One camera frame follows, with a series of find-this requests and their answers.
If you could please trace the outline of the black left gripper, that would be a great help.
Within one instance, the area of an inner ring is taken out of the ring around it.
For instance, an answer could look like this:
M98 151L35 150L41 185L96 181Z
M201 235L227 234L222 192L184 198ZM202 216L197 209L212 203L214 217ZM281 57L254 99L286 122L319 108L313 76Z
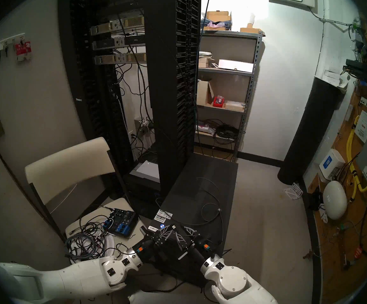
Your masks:
M174 225L165 226L155 233L148 233L133 246L133 251L140 260L149 260L168 240L177 242L175 233Z

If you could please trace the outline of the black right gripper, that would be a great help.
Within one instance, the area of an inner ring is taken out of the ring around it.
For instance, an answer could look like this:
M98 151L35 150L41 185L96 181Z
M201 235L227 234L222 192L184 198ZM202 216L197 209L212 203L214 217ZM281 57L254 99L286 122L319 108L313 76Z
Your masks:
M211 257L211 246L200 236L197 230L180 226L180 234L175 233L176 241L183 254L179 260L188 255L196 263L204 263Z

